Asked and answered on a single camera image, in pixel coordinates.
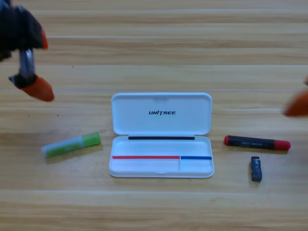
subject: blue stripe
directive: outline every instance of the blue stripe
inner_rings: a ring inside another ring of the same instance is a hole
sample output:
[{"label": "blue stripe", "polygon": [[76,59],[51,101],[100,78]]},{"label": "blue stripe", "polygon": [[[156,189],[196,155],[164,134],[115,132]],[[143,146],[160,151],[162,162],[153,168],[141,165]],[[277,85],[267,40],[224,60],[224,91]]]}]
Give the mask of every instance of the blue stripe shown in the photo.
[{"label": "blue stripe", "polygon": [[181,160],[212,160],[211,156],[181,156]]}]

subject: black usb drive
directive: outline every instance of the black usb drive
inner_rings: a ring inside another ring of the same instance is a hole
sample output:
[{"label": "black usb drive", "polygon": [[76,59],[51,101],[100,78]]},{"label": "black usb drive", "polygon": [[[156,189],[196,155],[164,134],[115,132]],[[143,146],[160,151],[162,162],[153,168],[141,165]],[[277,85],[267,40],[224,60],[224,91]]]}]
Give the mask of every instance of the black usb drive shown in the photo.
[{"label": "black usb drive", "polygon": [[261,182],[262,180],[262,170],[260,157],[252,156],[250,160],[251,167],[251,180]]}]

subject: red marker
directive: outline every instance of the red marker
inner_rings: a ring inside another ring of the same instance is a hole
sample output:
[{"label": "red marker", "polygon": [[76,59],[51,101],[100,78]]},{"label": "red marker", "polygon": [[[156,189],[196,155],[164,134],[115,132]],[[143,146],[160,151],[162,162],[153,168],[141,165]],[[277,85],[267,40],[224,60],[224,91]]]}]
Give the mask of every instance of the red marker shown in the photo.
[{"label": "red marker", "polygon": [[241,136],[226,136],[224,143],[227,146],[261,148],[281,151],[288,151],[289,148],[291,148],[289,141],[268,140]]}]

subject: black strip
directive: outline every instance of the black strip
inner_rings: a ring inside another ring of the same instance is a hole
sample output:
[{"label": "black strip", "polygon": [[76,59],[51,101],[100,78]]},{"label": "black strip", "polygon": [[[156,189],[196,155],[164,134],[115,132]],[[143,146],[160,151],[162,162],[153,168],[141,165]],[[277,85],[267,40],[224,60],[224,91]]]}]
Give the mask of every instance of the black strip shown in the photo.
[{"label": "black strip", "polygon": [[194,140],[194,136],[129,136],[129,140]]}]

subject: orange fingertip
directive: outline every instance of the orange fingertip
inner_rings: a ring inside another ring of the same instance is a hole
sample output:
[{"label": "orange fingertip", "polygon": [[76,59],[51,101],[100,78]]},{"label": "orange fingertip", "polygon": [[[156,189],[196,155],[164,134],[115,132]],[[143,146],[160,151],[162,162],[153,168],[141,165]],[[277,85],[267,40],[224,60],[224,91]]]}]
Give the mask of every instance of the orange fingertip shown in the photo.
[{"label": "orange fingertip", "polygon": [[42,101],[51,102],[54,100],[54,94],[51,85],[46,80],[38,76],[32,85],[21,88],[21,90],[23,90],[29,96]]},{"label": "orange fingertip", "polygon": [[308,116],[308,91],[299,93],[289,104],[284,114],[286,116]]},{"label": "orange fingertip", "polygon": [[48,49],[48,41],[47,41],[46,33],[43,29],[41,31],[41,36],[42,36],[42,41],[43,41],[43,49],[47,50]]}]

